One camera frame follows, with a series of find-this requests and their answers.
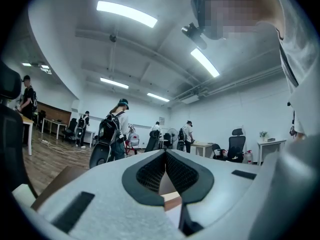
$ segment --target jeans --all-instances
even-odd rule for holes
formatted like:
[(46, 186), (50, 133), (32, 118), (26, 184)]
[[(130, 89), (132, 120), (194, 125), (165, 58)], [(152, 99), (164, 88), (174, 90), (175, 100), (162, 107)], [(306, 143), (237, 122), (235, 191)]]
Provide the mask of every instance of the jeans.
[(191, 142), (185, 140), (185, 141), (184, 141), (184, 144), (185, 144), (186, 152), (187, 152), (187, 153), (190, 153)]
[(115, 141), (110, 145), (110, 148), (111, 154), (108, 162), (125, 158), (126, 151), (124, 142), (119, 143), (118, 141)]
[(83, 128), (81, 140), (80, 139), (76, 139), (76, 141), (75, 141), (77, 145), (79, 145), (79, 143), (80, 143), (80, 147), (82, 147), (84, 145), (85, 134), (86, 134), (86, 127)]

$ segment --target hair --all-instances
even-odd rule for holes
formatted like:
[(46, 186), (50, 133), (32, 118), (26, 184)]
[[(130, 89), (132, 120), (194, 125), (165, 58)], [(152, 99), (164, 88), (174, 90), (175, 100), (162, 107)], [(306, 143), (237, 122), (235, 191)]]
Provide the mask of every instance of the hair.
[(126, 105), (122, 104), (122, 103), (118, 103), (113, 109), (111, 109), (109, 114), (115, 113), (119, 107), (124, 107), (124, 106), (126, 106)]

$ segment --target black cap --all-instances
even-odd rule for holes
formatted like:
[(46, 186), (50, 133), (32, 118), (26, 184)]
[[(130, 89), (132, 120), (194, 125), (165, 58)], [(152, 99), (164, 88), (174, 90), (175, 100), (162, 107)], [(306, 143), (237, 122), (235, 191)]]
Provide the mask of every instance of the black cap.
[(129, 109), (129, 102), (125, 98), (120, 99), (118, 104), (126, 105), (126, 109)]
[(24, 82), (25, 80), (30, 80), (30, 76), (25, 75), (24, 78), (23, 78), (23, 80), (22, 80), (22, 82)]

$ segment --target wooden floor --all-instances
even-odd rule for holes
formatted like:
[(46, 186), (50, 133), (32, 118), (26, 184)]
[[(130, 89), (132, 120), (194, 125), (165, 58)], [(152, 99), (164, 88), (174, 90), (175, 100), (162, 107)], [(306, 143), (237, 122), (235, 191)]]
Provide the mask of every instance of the wooden floor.
[(22, 150), (28, 177), (35, 191), (40, 194), (66, 166), (89, 169), (93, 147), (89, 148), (89, 144), (86, 144), (86, 148), (82, 149), (76, 147), (74, 142), (62, 142), (60, 136), (57, 140), (55, 134), (33, 129), (32, 156), (28, 155), (27, 147)]

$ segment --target ceiling light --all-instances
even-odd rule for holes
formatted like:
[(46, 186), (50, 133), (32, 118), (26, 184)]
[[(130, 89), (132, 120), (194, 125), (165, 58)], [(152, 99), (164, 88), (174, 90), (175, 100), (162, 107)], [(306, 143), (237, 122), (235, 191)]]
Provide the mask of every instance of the ceiling light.
[(100, 80), (102, 82), (105, 82), (105, 83), (108, 83), (108, 84), (112, 84), (112, 85), (115, 85), (115, 86), (119, 86), (119, 87), (122, 87), (122, 88), (126, 88), (126, 89), (129, 88), (128, 85), (125, 85), (125, 84), (122, 84), (122, 83), (119, 83), (119, 82), (115, 82), (115, 81), (111, 81), (109, 79), (105, 79), (105, 78), (102, 78), (102, 77), (100, 77)]
[(96, 6), (97, 11), (103, 11), (112, 14), (118, 14), (130, 19), (133, 19), (137, 22), (143, 23), (150, 28), (153, 28), (157, 23), (157, 19), (131, 7), (127, 7), (122, 4), (99, 1)]
[(162, 97), (157, 96), (157, 95), (154, 95), (154, 94), (152, 94), (152, 93), (148, 93), (147, 95), (148, 95), (148, 96), (151, 96), (151, 97), (154, 97), (154, 98), (156, 98), (156, 99), (162, 100), (162, 101), (164, 101), (164, 102), (169, 102), (169, 101), (170, 101), (169, 99), (162, 98)]
[(204, 54), (198, 48), (194, 49), (191, 52), (191, 55), (195, 57), (214, 78), (220, 75), (215, 66), (212, 65), (212, 63), (207, 59), (206, 56), (204, 56)]

